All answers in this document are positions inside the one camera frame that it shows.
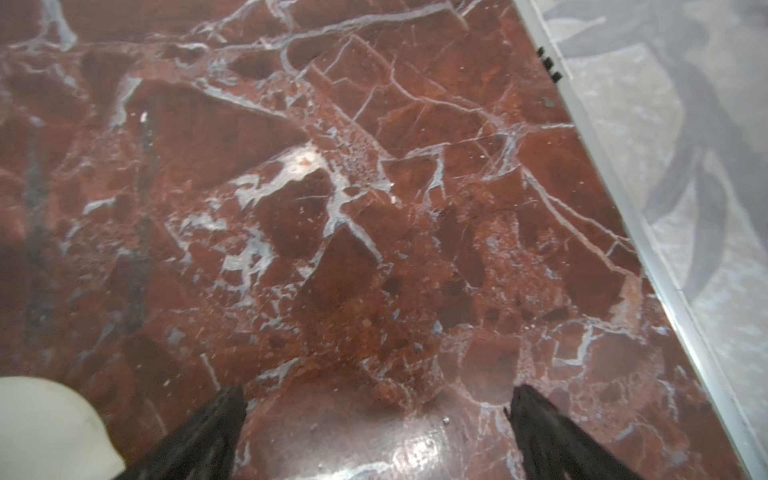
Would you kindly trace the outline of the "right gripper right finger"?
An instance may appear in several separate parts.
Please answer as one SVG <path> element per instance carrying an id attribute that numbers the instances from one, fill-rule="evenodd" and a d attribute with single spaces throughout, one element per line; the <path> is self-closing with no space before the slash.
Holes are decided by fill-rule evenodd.
<path id="1" fill-rule="evenodd" d="M 507 419 L 528 479 L 639 477 L 531 385 L 514 388 Z"/>

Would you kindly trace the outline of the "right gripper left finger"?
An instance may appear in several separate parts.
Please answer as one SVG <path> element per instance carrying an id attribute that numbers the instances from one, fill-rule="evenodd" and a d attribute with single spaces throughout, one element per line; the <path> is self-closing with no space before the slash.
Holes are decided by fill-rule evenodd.
<path id="1" fill-rule="evenodd" d="M 243 388 L 228 386 L 117 478 L 229 479 L 245 418 Z"/>

